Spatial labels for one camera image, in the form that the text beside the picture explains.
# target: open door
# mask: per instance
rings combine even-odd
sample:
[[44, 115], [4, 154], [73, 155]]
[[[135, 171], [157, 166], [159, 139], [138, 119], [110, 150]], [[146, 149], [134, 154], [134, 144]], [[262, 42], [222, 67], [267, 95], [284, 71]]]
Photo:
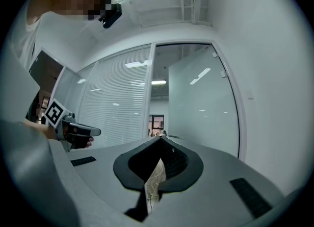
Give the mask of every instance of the open door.
[[212, 45], [169, 67], [168, 135], [238, 157], [236, 103]]

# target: person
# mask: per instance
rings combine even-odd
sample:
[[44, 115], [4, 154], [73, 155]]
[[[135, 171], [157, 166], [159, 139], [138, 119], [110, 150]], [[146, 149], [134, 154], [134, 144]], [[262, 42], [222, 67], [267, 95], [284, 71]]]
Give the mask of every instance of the person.
[[[12, 51], [22, 66], [30, 69], [32, 54], [35, 46], [36, 33], [41, 17], [48, 12], [54, 12], [67, 17], [81, 17], [82, 19], [96, 19], [105, 10], [105, 5], [111, 0], [27, 0], [21, 8], [18, 16], [7, 35], [6, 46]], [[52, 126], [40, 125], [27, 119], [25, 125], [41, 131], [49, 139], [56, 139], [56, 133]], [[87, 147], [92, 145], [91, 137]]]

